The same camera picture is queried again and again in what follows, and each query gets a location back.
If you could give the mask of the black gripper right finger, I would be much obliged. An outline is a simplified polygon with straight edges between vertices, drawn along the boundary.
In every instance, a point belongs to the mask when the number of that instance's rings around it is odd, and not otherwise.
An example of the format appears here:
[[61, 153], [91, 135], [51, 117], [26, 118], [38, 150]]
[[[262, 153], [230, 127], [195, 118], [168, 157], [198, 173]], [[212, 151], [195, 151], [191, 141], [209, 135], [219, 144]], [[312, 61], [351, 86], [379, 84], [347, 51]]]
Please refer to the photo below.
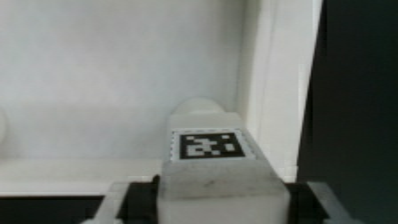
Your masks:
[[340, 202], [326, 182], [287, 184], [292, 201], [289, 224], [365, 224]]

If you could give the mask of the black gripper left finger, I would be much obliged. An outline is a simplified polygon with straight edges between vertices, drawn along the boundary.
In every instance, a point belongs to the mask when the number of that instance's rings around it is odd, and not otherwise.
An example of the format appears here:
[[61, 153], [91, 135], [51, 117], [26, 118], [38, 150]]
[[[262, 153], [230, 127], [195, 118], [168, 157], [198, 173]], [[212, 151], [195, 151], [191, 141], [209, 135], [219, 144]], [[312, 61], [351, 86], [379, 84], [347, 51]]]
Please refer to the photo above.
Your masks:
[[83, 224], [159, 224], [161, 176], [111, 185], [95, 217]]

